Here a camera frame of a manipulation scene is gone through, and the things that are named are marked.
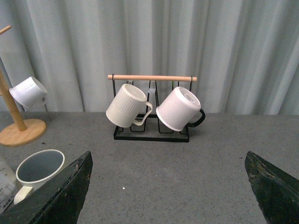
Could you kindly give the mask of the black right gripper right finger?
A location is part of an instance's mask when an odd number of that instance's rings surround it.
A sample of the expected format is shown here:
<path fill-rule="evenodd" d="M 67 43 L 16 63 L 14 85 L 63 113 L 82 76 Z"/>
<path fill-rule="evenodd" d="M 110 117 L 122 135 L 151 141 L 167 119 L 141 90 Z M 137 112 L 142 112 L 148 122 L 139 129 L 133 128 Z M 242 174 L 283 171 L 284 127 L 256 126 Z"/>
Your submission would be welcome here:
<path fill-rule="evenodd" d="M 259 208 L 268 224 L 299 222 L 299 181 L 254 152 L 245 169 Z"/>

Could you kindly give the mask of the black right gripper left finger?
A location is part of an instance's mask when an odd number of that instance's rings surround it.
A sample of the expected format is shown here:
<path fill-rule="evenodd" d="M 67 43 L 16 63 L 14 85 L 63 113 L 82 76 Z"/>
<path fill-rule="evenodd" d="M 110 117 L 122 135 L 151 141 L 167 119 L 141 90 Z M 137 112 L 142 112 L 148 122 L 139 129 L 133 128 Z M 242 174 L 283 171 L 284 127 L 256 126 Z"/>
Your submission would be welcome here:
<path fill-rule="evenodd" d="M 0 216 L 2 224 L 75 224 L 88 192 L 93 160 L 87 151 Z"/>

